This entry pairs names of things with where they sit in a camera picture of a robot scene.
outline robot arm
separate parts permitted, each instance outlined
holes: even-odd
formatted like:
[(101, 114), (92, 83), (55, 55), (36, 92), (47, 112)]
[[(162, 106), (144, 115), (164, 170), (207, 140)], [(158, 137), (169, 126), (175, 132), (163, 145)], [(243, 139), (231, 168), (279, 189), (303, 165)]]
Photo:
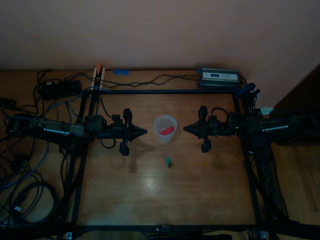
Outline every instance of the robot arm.
[(253, 148), (263, 148), (266, 145), (285, 140), (300, 134), (320, 133), (320, 114), (306, 114), (296, 117), (277, 119), (255, 119), (236, 112), (227, 113), (227, 121), (220, 122), (216, 115), (206, 117), (208, 110), (201, 106), (198, 111), (199, 120), (185, 126), (183, 130), (203, 139), (201, 151), (207, 153), (211, 149), (208, 136), (237, 136), (251, 142)]
[(113, 123), (107, 125), (101, 115), (93, 115), (78, 124), (71, 124), (30, 114), (17, 114), (9, 117), (6, 133), (11, 137), (31, 136), (59, 144), (67, 152), (73, 153), (81, 152), (82, 143), (90, 143), (94, 137), (100, 140), (113, 139), (114, 142), (122, 139), (119, 151), (128, 156), (128, 141), (132, 142), (148, 131), (132, 124), (132, 113), (128, 108), (123, 111), (123, 119), (124, 124), (120, 115), (112, 115)]

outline black cable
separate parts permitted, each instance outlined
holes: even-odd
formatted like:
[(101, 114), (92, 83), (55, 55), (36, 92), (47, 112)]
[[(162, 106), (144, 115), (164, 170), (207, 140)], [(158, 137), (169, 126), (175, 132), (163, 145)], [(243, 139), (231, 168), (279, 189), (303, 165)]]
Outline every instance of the black cable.
[[(20, 212), (18, 211), (15, 211), (14, 208), (15, 206), (18, 206), (19, 204), (21, 204), (21, 200), (23, 202), (23, 200), (25, 199), (24, 196), (29, 192), (31, 191), (33, 188), (38, 188), (39, 185), (41, 185), (43, 188), (46, 188), (49, 190), (51, 196), (52, 196), (52, 199), (53, 199), (53, 206), (52, 206), (52, 209), (51, 211), (49, 212), (49, 214), (44, 217), (43, 219), (37, 221), (37, 222), (33, 222), (33, 223), (30, 223), (28, 221), (26, 221), (26, 215), (22, 215), (22, 214), (19, 214)], [(39, 195), (39, 197), (37, 198), (37, 200), (34, 202), (34, 204), (32, 205), (32, 207), (29, 209), (28, 211), (28, 214), (32, 211), (32, 209), (36, 206), (36, 204), (39, 202), (40, 200), (40, 197), (41, 195)], [(14, 214), (12, 217), (14, 219), (14, 221), (16, 222), (16, 224), (20, 225), (20, 226), (26, 226), (26, 227), (31, 227), (31, 226), (36, 226), (36, 225), (39, 225), (39, 224), (42, 224), (44, 223), (47, 219), (49, 219), (56, 211), (56, 208), (59, 204), (59, 197), (58, 197), (58, 194), (55, 190), (55, 188), (49, 184), (49, 183), (46, 183), (46, 182), (42, 182), (42, 183), (31, 183), (30, 185), (28, 185), (26, 188), (24, 188), (22, 191), (20, 191), (20, 193), (17, 195), (17, 197), (15, 198), (15, 200), (13, 201), (12, 203), (12, 208), (11, 210), (12, 211), (15, 211), (16, 214)]]
[(77, 114), (76, 114), (76, 112), (75, 112), (75, 110), (72, 108), (72, 106), (70, 105), (70, 103), (69, 102), (67, 102), (67, 101), (65, 101), (65, 105), (67, 106), (67, 109), (70, 109), (71, 110), (71, 112), (73, 113), (73, 115), (76, 117), (76, 119), (78, 119), (80, 122), (86, 122), (86, 123), (90, 123), (90, 122), (94, 122), (96, 119), (97, 119), (97, 116), (98, 116), (98, 111), (99, 111), (99, 103), (100, 103), (100, 101), (98, 101), (98, 104), (97, 104), (97, 106), (96, 106), (96, 110), (95, 110), (95, 117), (93, 117), (91, 120), (83, 120), (82, 118), (80, 118)]
[(66, 110), (68, 111), (69, 123), (72, 124), (72, 117), (71, 117), (71, 113), (70, 113), (70, 109), (69, 109), (69, 103), (67, 101), (65, 101), (64, 104), (65, 104)]
[[(24, 175), (24, 173), (26, 172), (26, 169), (27, 169), (28, 167), (29, 167), (29, 171), (28, 171), (28, 173), (29, 173), (29, 172), (31, 171), (30, 166), (26, 166), (22, 172), (17, 173), (17, 174), (20, 174), (20, 177), (19, 177), (19, 179), (18, 179), (18, 182), (14, 185), (14, 188), (13, 188), (13, 190), (11, 191), (9, 197), (6, 199), (5, 203), (1, 206), (0, 216), (1, 216), (1, 213), (3, 212), (3, 210), (5, 210), (6, 205), (11, 202), (11, 199), (12, 199), (13, 195), (15, 194), (15, 192), (16, 192), (19, 184), (22, 182), (22, 180), (24, 179), (24, 177), (28, 174), (28, 173), (26, 173), (26, 175)], [(5, 222), (5, 221), (8, 221), (7, 224), (9, 225), (9, 223), (10, 223), (10, 217), (11, 217), (11, 212), (9, 211), (9, 215), (8, 215), (5, 219), (0, 220), (0, 224), (3, 225), (3, 226), (5, 226), (6, 224), (5, 224), (4, 222)]]
[[(22, 111), (22, 112), (25, 112), (25, 113), (29, 113), (29, 114), (35, 114), (37, 115), (39, 113), (39, 108), (38, 108), (38, 102), (40, 100), (40, 82), (41, 82), (41, 79), (46, 75), (47, 72), (50, 72), (52, 70), (42, 70), (42, 71), (39, 71), (37, 73), (37, 81), (36, 81), (36, 85), (35, 87), (33, 88), (33, 101), (34, 101), (34, 104), (25, 104), (25, 105), (22, 105), (20, 107), (16, 107), (16, 108), (9, 108), (13, 111)], [(26, 107), (31, 107), (31, 108), (35, 108), (35, 112), (32, 112), (32, 111), (29, 111), (29, 110), (25, 110), (23, 108), (26, 108)], [(42, 99), (42, 114), (44, 113), (44, 100)]]
[[(79, 76), (82, 76), (82, 77), (85, 77), (86, 79), (92, 81), (92, 82), (95, 82), (96, 81), (96, 78), (95, 77), (91, 77), (87, 74), (81, 74)], [(155, 82), (157, 79), (159, 78), (162, 78), (162, 77), (169, 77), (169, 79), (165, 80), (164, 82), (161, 82), (161, 83), (157, 83)], [(195, 78), (190, 78), (190, 77), (199, 77), (198, 75), (171, 75), (171, 74), (161, 74), (157, 77), (155, 77), (154, 79), (152, 79), (151, 81), (146, 81), (146, 82), (131, 82), (131, 83), (118, 83), (118, 82), (115, 82), (115, 81), (107, 81), (107, 80), (101, 80), (99, 79), (101, 82), (104, 82), (104, 83), (109, 83), (109, 84), (114, 84), (114, 85), (106, 85), (104, 83), (101, 83), (103, 86), (107, 87), (107, 88), (114, 88), (114, 87), (117, 87), (117, 86), (129, 86), (129, 87), (139, 87), (141, 85), (148, 85), (148, 84), (154, 84), (154, 85), (157, 85), (157, 86), (160, 86), (160, 85), (163, 85), (167, 82), (169, 82), (170, 80), (174, 79), (174, 78), (178, 78), (178, 79), (184, 79), (184, 80), (190, 80), (190, 81), (195, 81), (197, 82), (198, 79), (195, 79)]]
[(31, 167), (29, 165), (25, 166), (24, 167), (24, 170), (22, 171), (19, 171), (19, 172), (12, 172), (10, 173), (6, 179), (5, 179), (5, 182), (4, 182), (4, 185), (8, 185), (10, 184), (11, 180), (15, 179), (18, 175), (21, 175), (21, 177), (19, 177), (18, 181), (14, 184), (14, 185), (17, 185), (19, 184), (23, 179), (25, 179), (25, 177), (31, 172)]
[(59, 215), (61, 214), (63, 209), (68, 204), (71, 195), (73, 194), (73, 192), (76, 190), (76, 188), (81, 183), (81, 181), (84, 177), (84, 173), (85, 173), (85, 168), (82, 167), (82, 165), (80, 164), (80, 167), (79, 167), (78, 172), (74, 178), (73, 183), (71, 184), (71, 186), (68, 188), (68, 190), (66, 191), (66, 193), (62, 197), (60, 203), (56, 207), (56, 211), (50, 217), (48, 217), (48, 219), (46, 220), (47, 224), (53, 224), (56, 222), (57, 218), (59, 217)]
[(104, 105), (104, 102), (102, 101), (101, 98), (100, 98), (100, 102), (101, 102), (101, 105), (102, 105), (102, 108), (103, 108), (104, 113), (105, 113), (109, 118), (112, 119), (112, 116), (109, 115), (109, 113), (107, 112), (107, 110), (106, 110), (106, 108), (105, 108), (105, 105)]
[(5, 150), (3, 150), (2, 152), (0, 152), (0, 155), (4, 154), (6, 151), (10, 150), (12, 147), (14, 147), (15, 145), (17, 145), (18, 143), (20, 143), (25, 137), (21, 137), (18, 141), (16, 141), (15, 143), (13, 143), (12, 145), (10, 145), (9, 147), (7, 147)]
[(245, 85), (248, 85), (247, 80), (243, 76), (239, 74), (239, 77), (242, 78), (242, 80), (245, 82)]
[(8, 163), (12, 163), (12, 160), (10, 160), (10, 159), (8, 159), (8, 158), (6, 158), (6, 157), (2, 156), (2, 155), (0, 155), (0, 158), (2, 158), (2, 159), (4, 159), (4, 160), (6, 160)]
[(71, 75), (69, 75), (69, 76), (66, 76), (66, 77), (64, 78), (64, 81), (67, 82), (67, 81), (70, 81), (70, 80), (74, 80), (75, 78), (81, 76), (82, 74), (87, 74), (88, 72), (90, 72), (90, 71), (92, 71), (92, 70), (94, 70), (94, 69), (95, 69), (95, 68), (93, 67), (93, 68), (89, 69), (88, 71), (77, 72), (77, 73), (71, 74)]
[(30, 150), (30, 157), (32, 156), (32, 154), (34, 153), (34, 148), (35, 148), (35, 142), (36, 142), (36, 138), (34, 137), (32, 140), (32, 146), (31, 146), (31, 150)]
[(0, 143), (1, 143), (2, 141), (4, 141), (4, 140), (7, 140), (8, 138), (10, 138), (10, 136), (5, 136), (5, 137), (1, 138), (1, 139), (0, 139)]
[[(67, 156), (64, 153), (62, 153), (62, 155), (63, 155), (63, 159), (62, 159), (61, 165), (60, 165), (60, 177), (61, 177), (61, 181), (62, 181), (63, 192), (65, 192), (67, 190), (66, 177), (67, 177), (67, 172), (68, 172), (68, 160), (67, 160)], [(67, 160), (67, 165), (65, 168), (65, 178), (64, 178), (64, 173), (63, 173), (64, 170), (63, 169), (64, 169), (65, 160)]]
[(212, 108), (212, 110), (211, 110), (211, 115), (212, 115), (212, 116), (214, 115), (214, 111), (215, 111), (215, 110), (223, 111), (225, 114), (228, 115), (228, 112), (227, 112), (224, 108), (222, 108), (222, 107), (214, 107), (214, 108)]
[(8, 175), (8, 171), (7, 171), (7, 169), (6, 169), (4, 166), (2, 166), (2, 165), (0, 165), (0, 169), (2, 169), (2, 170), (4, 171), (4, 177), (2, 177), (1, 179), (5, 179), (5, 178), (7, 177), (7, 175)]
[(56, 109), (56, 120), (59, 121), (59, 109), (55, 99), (53, 100), (53, 104), (55, 105), (55, 109)]
[(104, 145), (104, 143), (102, 142), (102, 138), (100, 138), (100, 143), (101, 143), (101, 145), (102, 145), (104, 148), (106, 148), (106, 149), (113, 149), (113, 148), (115, 147), (115, 145), (116, 145), (116, 139), (112, 138), (112, 140), (113, 140), (113, 145), (112, 145), (112, 146), (106, 146), (106, 145)]
[[(34, 174), (38, 174), (38, 175), (40, 176), (40, 180), (41, 180), (41, 181), (39, 181)], [(29, 213), (35, 208), (35, 206), (36, 206), (37, 203), (39, 202), (39, 200), (40, 200), (40, 198), (41, 198), (41, 196), (42, 196), (42, 194), (43, 194), (43, 192), (44, 192), (44, 185), (43, 185), (43, 183), (44, 183), (44, 178), (43, 178), (42, 175), (41, 175), (40, 173), (38, 173), (37, 171), (35, 171), (34, 174), (31, 175), (31, 177), (33, 177), (33, 178), (35, 179), (35, 183), (36, 183), (36, 185), (37, 185), (37, 190), (36, 190), (35, 197), (33, 198), (33, 201), (31, 202), (31, 204), (29, 205), (29, 207), (28, 207), (26, 210), (24, 210), (23, 213), (19, 214), (19, 216), (16, 216), (15, 214), (12, 214), (12, 218), (14, 219), (14, 223), (15, 223), (15, 224), (18, 224), (18, 220), (20, 220), (20, 219), (22, 219), (22, 218), (26, 218), (26, 217), (29, 215)], [(18, 198), (19, 195), (16, 197), (16, 200), (17, 200), (17, 201), (16, 201), (16, 202), (13, 202), (13, 204), (11, 204), (11, 206), (10, 206), (10, 208), (11, 208), (12, 210), (15, 210), (15, 206), (18, 206), (18, 207), (19, 207), (19, 205), (21, 205), (22, 202), (27, 198), (27, 195), (26, 195), (26, 194), (23, 194), (23, 193), (21, 193), (21, 192), (19, 193), (19, 195), (21, 194), (22, 198)]]
[(274, 159), (273, 159), (273, 164), (274, 164), (274, 175), (275, 175), (275, 179), (276, 179), (277, 188), (279, 190), (279, 195), (281, 197), (281, 200), (282, 200), (282, 203), (283, 203), (283, 206), (284, 206), (284, 209), (285, 209), (285, 214), (288, 215), (287, 204), (286, 204), (286, 201), (285, 201), (284, 196), (282, 194), (281, 186), (280, 186), (280, 183), (279, 183), (278, 172), (277, 172), (277, 163), (276, 163), (276, 161)]

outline wooden floor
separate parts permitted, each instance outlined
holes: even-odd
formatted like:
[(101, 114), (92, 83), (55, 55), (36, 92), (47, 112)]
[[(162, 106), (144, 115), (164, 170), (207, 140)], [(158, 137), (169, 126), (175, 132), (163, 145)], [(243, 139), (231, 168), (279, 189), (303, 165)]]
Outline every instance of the wooden floor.
[[(320, 225), (320, 146), (278, 146), (272, 144), (281, 191), (289, 217), (304, 224)], [(227, 233), (232, 239), (241, 240), (236, 232)], [(281, 240), (300, 238), (279, 235)], [(136, 232), (89, 232), (80, 240), (143, 240)]]
[[(63, 78), (72, 73), (75, 71), (51, 72), (49, 77)], [(108, 73), (108, 77), (115, 81), (141, 82), (159, 74), (134, 72), (130, 73), (129, 79), (117, 76), (120, 78), (117, 80)], [(1, 96), (15, 99), (19, 105), (32, 102), (36, 75), (37, 72), (30, 71), (0, 72)], [(194, 89), (195, 84), (177, 80), (156, 89), (181, 88)], [(146, 85), (142, 89), (155, 87)], [(130, 108), (132, 123), (147, 129), (148, 134), (129, 143), (129, 157), (120, 155), (119, 143), (111, 150), (104, 149), (97, 140), (90, 144), (78, 225), (254, 223), (248, 180), (242, 167), (240, 140), (237, 137), (212, 137), (212, 150), (201, 153), (201, 140), (182, 130), (183, 126), (197, 121), (201, 105), (208, 106), (208, 109), (223, 107), (233, 111), (230, 96), (149, 95), (146, 98), (142, 95), (110, 95), (103, 99), (110, 114), (122, 114), (123, 109)], [(74, 109), (79, 108), (77, 101), (71, 105)], [(174, 140), (168, 144), (159, 143), (152, 127), (153, 120), (162, 114), (173, 115), (178, 122)], [(223, 121), (225, 116), (219, 112), (217, 114)], [(46, 117), (55, 119), (55, 110)], [(68, 120), (65, 109), (60, 111), (59, 118)], [(305, 224), (320, 225), (320, 147), (274, 144), (272, 149), (290, 218)], [(62, 156), (58, 150), (56, 145), (50, 144), (49, 154), (38, 170), (45, 176), (45, 181), (55, 187), (61, 198)], [(37, 141), (32, 164), (38, 163), (44, 151), (45, 142)], [(172, 168), (165, 166), (168, 157), (172, 159)], [(38, 218), (40, 214), (45, 215), (50, 210), (50, 201), (50, 195), (44, 194), (34, 215)], [(238, 233), (232, 235), (234, 239), (241, 239)], [(79, 239), (125, 240), (145, 237), (130, 232), (90, 232)]]

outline wooden table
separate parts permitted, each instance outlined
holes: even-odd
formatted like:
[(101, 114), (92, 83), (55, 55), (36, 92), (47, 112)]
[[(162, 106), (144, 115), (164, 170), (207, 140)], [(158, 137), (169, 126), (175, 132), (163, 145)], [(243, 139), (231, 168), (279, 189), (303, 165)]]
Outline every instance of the wooden table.
[[(79, 71), (57, 70), (44, 79), (63, 78)], [(104, 79), (130, 83), (152, 80), (160, 74), (194, 75), (195, 71), (130, 71), (128, 76), (105, 73)], [(0, 72), (0, 96), (15, 99), (18, 105), (32, 103), (32, 90), (37, 71)], [(83, 79), (83, 88), (91, 83)], [(196, 89), (194, 81), (173, 79), (165, 85), (143, 85), (133, 89)], [(117, 87), (115, 90), (132, 89)], [(234, 111), (228, 94), (141, 94), (104, 95), (109, 114), (122, 115), (131, 109), (132, 123), (148, 133), (129, 143), (130, 155), (119, 153), (119, 142), (113, 149), (105, 149), (97, 139), (89, 145), (80, 200), (78, 225), (210, 225), (254, 224), (253, 206), (246, 170), (242, 166), (240, 139), (211, 137), (212, 149), (201, 153), (202, 141), (183, 131), (183, 127), (198, 120), (201, 105)], [(80, 99), (71, 103), (78, 112)], [(85, 113), (88, 113), (89, 101)], [(66, 107), (61, 105), (59, 120), (67, 121)], [(101, 114), (108, 122), (102, 108)], [(223, 112), (218, 119), (225, 121)], [(178, 129), (170, 143), (160, 143), (153, 131), (153, 121), (160, 115), (172, 115)], [(52, 109), (46, 117), (55, 120)], [(45, 151), (45, 142), (36, 141), (31, 165), (35, 166)], [(49, 154), (38, 171), (52, 184), (59, 197), (63, 196), (60, 179), (62, 155), (58, 146), (50, 144)], [(172, 168), (166, 159), (172, 159)], [(31, 219), (50, 210), (49, 194), (44, 194)]]

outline blue cable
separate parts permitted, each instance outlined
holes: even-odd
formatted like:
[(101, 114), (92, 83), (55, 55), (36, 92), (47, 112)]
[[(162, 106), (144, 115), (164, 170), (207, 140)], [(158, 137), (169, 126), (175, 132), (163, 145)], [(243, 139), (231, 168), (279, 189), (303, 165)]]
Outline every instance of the blue cable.
[[(35, 171), (37, 170), (37, 168), (38, 168), (38, 167), (43, 163), (43, 161), (45, 160), (48, 152), (49, 152), (49, 142), (47, 141), (47, 142), (46, 142), (46, 150), (45, 150), (45, 153), (44, 153), (42, 159), (41, 159), (40, 162), (34, 167), (34, 169), (33, 169), (30, 173), (28, 173), (23, 179), (27, 179), (28, 177), (30, 177), (32, 174), (35, 173)], [(21, 181), (21, 180), (18, 179), (18, 180), (14, 181), (14, 182), (11, 182), (11, 183), (3, 186), (3, 187), (2, 187), (2, 190), (7, 189), (7, 188), (15, 185), (15, 184), (18, 183), (19, 181)]]
[(243, 240), (247, 240), (245, 236), (242, 235), (242, 232), (240, 232), (240, 236), (242, 237)]

